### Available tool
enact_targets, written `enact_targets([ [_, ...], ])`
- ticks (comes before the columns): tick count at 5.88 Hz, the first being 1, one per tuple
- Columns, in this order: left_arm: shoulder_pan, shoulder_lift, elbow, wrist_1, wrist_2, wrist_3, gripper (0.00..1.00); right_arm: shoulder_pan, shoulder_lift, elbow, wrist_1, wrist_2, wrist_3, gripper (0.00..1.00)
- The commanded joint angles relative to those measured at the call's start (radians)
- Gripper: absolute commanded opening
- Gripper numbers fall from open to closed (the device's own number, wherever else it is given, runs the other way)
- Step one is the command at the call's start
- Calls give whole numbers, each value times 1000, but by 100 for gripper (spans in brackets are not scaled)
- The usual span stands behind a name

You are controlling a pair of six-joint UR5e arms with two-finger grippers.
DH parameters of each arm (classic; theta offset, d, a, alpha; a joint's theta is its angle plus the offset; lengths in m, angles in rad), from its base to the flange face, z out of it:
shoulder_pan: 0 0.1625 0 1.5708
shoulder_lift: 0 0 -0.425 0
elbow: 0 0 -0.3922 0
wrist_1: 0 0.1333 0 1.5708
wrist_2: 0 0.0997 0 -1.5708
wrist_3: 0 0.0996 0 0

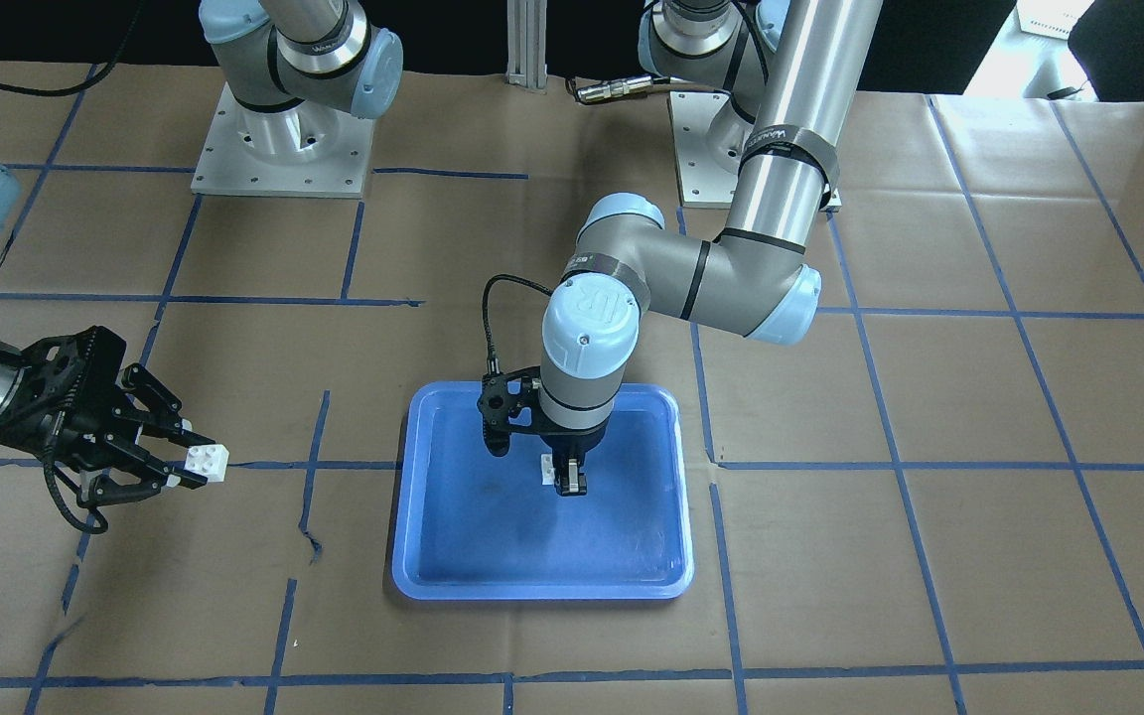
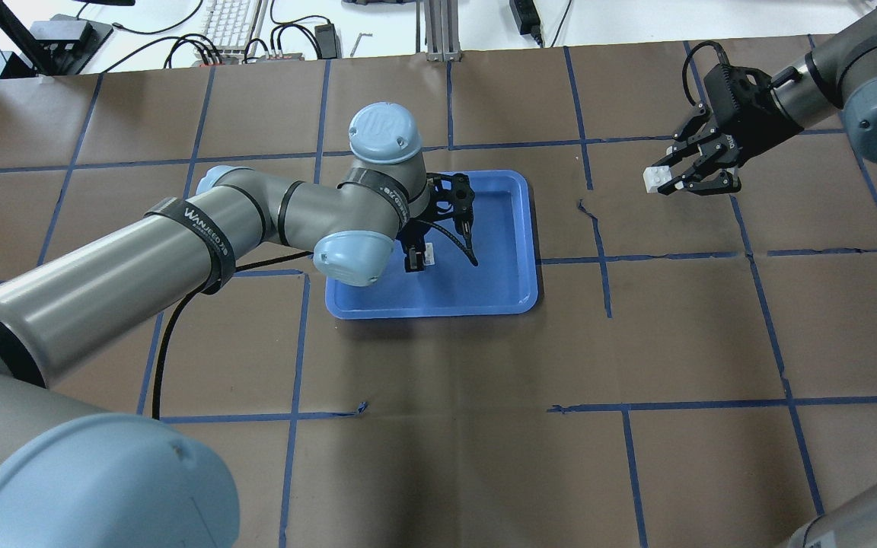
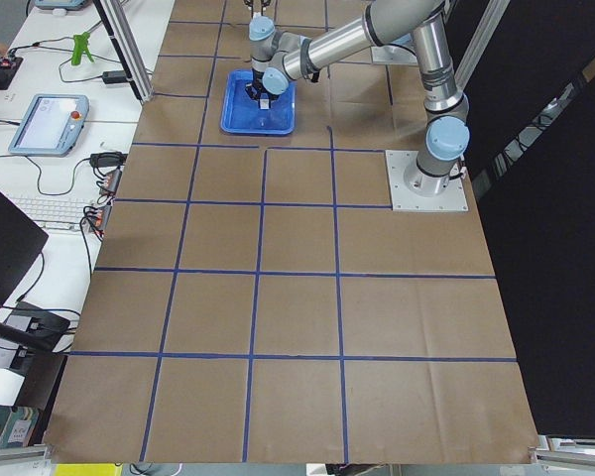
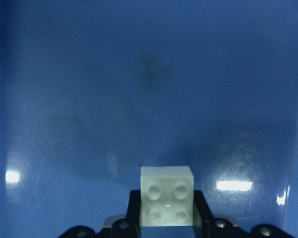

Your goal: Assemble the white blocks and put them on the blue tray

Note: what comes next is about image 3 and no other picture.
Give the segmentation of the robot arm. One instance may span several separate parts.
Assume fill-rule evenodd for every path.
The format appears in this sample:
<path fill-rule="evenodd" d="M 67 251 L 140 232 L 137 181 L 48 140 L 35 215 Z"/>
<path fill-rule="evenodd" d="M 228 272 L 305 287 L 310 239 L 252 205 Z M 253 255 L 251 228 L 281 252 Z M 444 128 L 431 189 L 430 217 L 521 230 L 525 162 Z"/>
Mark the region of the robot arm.
<path fill-rule="evenodd" d="M 255 16 L 249 23 L 253 79 L 245 90 L 255 101 L 276 100 L 291 82 L 317 81 L 323 68 L 404 35 L 413 39 L 427 116 L 424 144 L 405 169 L 404 181 L 420 196 L 437 196 L 454 180 L 451 171 L 470 141 L 469 102 L 455 79 L 442 2 L 373 1 L 360 17 L 314 39 L 280 30 L 267 16 Z"/>

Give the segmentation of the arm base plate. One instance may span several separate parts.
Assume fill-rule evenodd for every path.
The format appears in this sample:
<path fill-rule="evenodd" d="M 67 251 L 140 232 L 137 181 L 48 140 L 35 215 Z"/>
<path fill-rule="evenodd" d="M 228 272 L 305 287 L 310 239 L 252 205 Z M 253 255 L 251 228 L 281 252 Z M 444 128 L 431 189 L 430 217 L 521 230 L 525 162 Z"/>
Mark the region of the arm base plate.
<path fill-rule="evenodd" d="M 392 209 L 396 212 L 467 212 L 461 158 L 442 178 L 425 175 L 417 167 L 417 151 L 386 150 L 386 169 Z"/>

